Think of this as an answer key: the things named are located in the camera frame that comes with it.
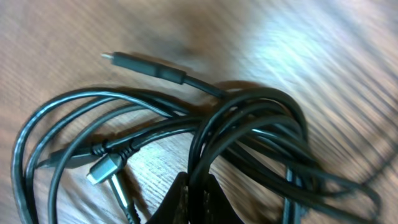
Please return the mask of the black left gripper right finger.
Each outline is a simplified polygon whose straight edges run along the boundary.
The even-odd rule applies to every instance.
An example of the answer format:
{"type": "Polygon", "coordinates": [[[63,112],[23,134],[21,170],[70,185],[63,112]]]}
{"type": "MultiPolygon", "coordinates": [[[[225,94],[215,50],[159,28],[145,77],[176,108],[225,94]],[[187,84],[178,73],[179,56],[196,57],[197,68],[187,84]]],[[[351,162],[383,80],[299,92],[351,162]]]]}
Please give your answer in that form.
{"type": "Polygon", "coordinates": [[[206,224],[243,224],[214,175],[208,176],[205,193],[206,224]]]}

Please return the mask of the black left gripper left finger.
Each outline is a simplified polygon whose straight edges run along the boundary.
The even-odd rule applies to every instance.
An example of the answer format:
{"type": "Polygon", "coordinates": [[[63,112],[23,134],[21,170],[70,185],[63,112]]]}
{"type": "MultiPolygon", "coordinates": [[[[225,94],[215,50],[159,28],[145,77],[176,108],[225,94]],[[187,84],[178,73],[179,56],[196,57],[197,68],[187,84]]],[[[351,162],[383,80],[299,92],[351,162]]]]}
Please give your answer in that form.
{"type": "Polygon", "coordinates": [[[188,174],[180,172],[147,224],[188,223],[188,174]]]}

